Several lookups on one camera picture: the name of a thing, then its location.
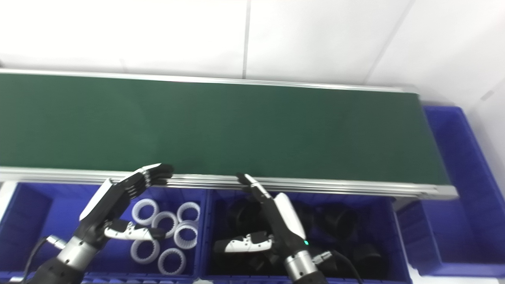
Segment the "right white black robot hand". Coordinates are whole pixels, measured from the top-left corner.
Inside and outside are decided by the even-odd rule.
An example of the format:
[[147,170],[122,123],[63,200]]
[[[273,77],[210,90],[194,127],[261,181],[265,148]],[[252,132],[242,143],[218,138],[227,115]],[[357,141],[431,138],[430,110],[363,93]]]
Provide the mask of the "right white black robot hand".
[[305,231],[287,194],[271,194],[263,185],[247,173],[238,173],[238,181],[251,193],[270,225],[272,233],[255,232],[245,237],[216,241],[215,253],[257,253],[274,250],[283,259],[311,263]]

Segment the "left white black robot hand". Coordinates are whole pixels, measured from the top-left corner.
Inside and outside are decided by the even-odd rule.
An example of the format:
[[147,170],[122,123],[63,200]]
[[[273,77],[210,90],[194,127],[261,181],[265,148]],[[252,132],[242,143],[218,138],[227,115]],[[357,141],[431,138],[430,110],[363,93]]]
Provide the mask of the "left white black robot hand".
[[164,230],[149,229],[137,223],[133,230],[128,231],[129,222],[120,217],[134,198],[152,185],[165,185],[173,172],[172,165],[157,163],[141,167],[118,182],[106,179],[81,213],[73,236],[96,250],[102,250],[110,240],[106,235],[108,228],[112,228],[113,238],[134,237],[142,233],[140,239],[163,240],[166,234]]

